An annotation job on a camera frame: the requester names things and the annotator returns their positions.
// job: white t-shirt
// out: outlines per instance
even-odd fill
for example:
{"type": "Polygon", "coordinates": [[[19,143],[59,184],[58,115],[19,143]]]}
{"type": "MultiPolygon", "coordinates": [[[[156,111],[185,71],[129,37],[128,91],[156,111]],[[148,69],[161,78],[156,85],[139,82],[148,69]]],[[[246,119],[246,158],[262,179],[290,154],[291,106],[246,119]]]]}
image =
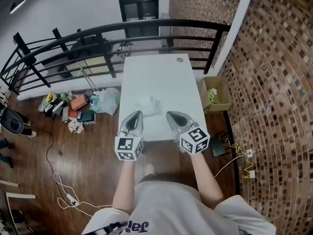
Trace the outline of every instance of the white t-shirt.
{"type": "MultiPolygon", "coordinates": [[[[129,216],[115,208],[97,211],[82,234],[111,223],[127,222],[112,234],[121,235],[275,235],[276,228],[239,195],[212,210],[186,185],[148,181],[135,187],[135,209],[129,216]]],[[[97,235],[106,234],[103,230],[97,235]]]]}

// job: forearm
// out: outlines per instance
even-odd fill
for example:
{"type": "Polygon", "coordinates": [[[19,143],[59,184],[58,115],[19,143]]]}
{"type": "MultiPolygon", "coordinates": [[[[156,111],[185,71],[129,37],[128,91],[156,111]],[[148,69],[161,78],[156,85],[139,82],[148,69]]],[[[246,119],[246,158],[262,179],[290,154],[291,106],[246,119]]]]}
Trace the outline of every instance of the forearm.
{"type": "Polygon", "coordinates": [[[134,208],[134,171],[135,163],[133,161],[123,163],[122,173],[119,177],[112,203],[114,208],[125,211],[129,215],[134,208]]]}
{"type": "Polygon", "coordinates": [[[201,200],[206,206],[213,209],[223,200],[222,190],[207,165],[203,154],[191,156],[191,161],[201,200]]]}

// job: balcony railing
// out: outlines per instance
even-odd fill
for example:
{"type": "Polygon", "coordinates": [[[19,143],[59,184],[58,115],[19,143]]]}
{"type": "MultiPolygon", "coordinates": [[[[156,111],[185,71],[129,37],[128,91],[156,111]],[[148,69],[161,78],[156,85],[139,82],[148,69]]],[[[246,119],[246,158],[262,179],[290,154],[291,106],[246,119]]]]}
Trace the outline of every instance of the balcony railing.
{"type": "Polygon", "coordinates": [[[194,70],[203,70],[204,74],[207,74],[217,48],[219,46],[221,37],[223,32],[228,32],[230,30],[229,25],[220,24],[220,23],[211,23],[204,21],[195,21],[195,20],[181,20],[181,19],[156,19],[156,20],[141,20],[134,22],[123,22],[123,23],[114,23],[105,26],[100,26],[96,28],[91,28],[87,30],[80,31],[77,33],[61,37],[59,31],[57,29],[53,30],[55,38],[45,39],[40,41],[35,41],[26,44],[21,36],[16,34],[13,38],[17,43],[16,49],[13,51],[8,61],[2,68],[0,73],[0,78],[4,81],[4,83],[9,87],[11,91],[16,94],[19,94],[23,91],[31,90],[34,88],[38,88],[41,86],[51,87],[51,84],[58,83],[61,81],[67,81],[71,79],[81,78],[80,76],[71,76],[65,77],[65,74],[68,74],[73,71],[79,71],[80,68],[75,68],[71,70],[57,71],[56,73],[50,75],[43,75],[43,71],[48,71],[50,69],[66,65],[73,64],[75,62],[79,62],[82,60],[96,58],[96,57],[104,57],[105,63],[99,63],[89,66],[84,66],[82,69],[92,69],[95,67],[103,67],[107,66],[107,72],[100,72],[95,74],[90,74],[89,76],[94,75],[104,75],[111,74],[112,78],[116,78],[116,73],[123,72],[123,70],[115,70],[114,65],[121,65],[124,63],[121,61],[111,61],[111,58],[115,55],[119,54],[128,54],[134,52],[146,52],[146,51],[159,51],[161,53],[171,53],[172,51],[201,51],[208,52],[207,58],[197,58],[197,57],[189,57],[190,61],[205,61],[206,64],[204,67],[193,67],[194,70]],[[144,36],[144,37],[133,37],[126,39],[118,39],[107,41],[103,39],[102,33],[116,31],[116,30],[124,30],[128,28],[141,28],[141,27],[159,27],[159,26],[183,26],[183,27],[196,27],[196,28],[205,28],[205,29],[213,29],[216,30],[215,37],[200,37],[200,36],[180,36],[180,35],[160,35],[160,36],[144,36]],[[93,37],[93,42],[91,44],[86,44],[86,38],[93,37]],[[137,41],[148,41],[148,40],[167,40],[168,43],[172,43],[173,40],[199,40],[199,41],[211,41],[211,47],[200,48],[200,47],[177,47],[173,46],[173,44],[169,44],[166,47],[151,47],[151,48],[139,48],[139,49],[127,49],[127,50],[116,50],[113,51],[112,47],[118,43],[129,43],[129,42],[137,42],[137,41]],[[30,45],[41,43],[44,41],[52,41],[46,45],[36,46],[29,48],[30,45]],[[80,41],[80,46],[68,50],[67,47],[73,46],[75,43],[80,41]],[[38,55],[45,53],[47,51],[51,51],[54,49],[61,48],[63,52],[51,55],[41,61],[37,61],[36,57],[38,55]],[[38,70],[36,68],[37,65],[47,65],[48,67],[44,67],[44,69],[38,70]],[[50,77],[54,77],[57,75],[63,75],[62,78],[48,82],[47,79],[50,77]],[[26,81],[25,79],[33,76],[34,79],[26,81]]]}

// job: white sneaker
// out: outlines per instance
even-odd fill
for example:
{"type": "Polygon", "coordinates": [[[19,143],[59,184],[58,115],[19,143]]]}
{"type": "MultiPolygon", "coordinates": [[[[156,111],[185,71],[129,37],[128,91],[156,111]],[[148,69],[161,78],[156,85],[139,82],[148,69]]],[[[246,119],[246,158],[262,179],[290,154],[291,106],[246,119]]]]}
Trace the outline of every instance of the white sneaker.
{"type": "Polygon", "coordinates": [[[156,168],[153,164],[147,164],[146,166],[145,176],[148,176],[150,174],[152,175],[156,174],[156,168]]]}
{"type": "Polygon", "coordinates": [[[28,135],[28,137],[29,137],[29,138],[34,138],[34,137],[36,137],[36,135],[37,135],[37,132],[32,131],[32,132],[31,132],[31,135],[28,135]]]}

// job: black door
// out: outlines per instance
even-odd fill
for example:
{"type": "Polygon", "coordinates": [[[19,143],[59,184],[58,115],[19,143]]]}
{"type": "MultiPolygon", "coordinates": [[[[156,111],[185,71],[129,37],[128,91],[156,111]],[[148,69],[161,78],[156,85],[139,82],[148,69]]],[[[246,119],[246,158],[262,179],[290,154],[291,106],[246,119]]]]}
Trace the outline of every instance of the black door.
{"type": "MultiPolygon", "coordinates": [[[[158,0],[119,0],[123,22],[158,19],[158,0]]],[[[158,26],[125,29],[130,37],[157,36],[158,26]]]]}

